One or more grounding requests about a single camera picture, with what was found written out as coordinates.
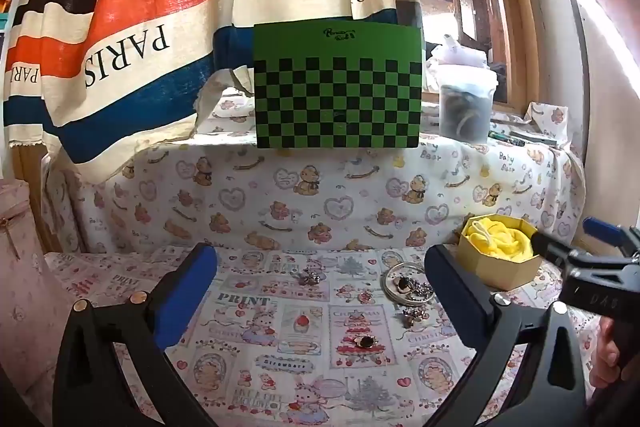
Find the person's right hand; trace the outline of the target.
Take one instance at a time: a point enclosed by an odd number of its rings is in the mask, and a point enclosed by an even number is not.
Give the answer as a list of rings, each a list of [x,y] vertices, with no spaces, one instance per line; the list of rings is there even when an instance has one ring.
[[[596,389],[604,389],[618,379],[632,381],[639,375],[639,355],[625,366],[620,365],[620,349],[613,338],[615,321],[609,317],[600,317],[597,347],[592,352],[592,367],[589,374],[590,384]]]

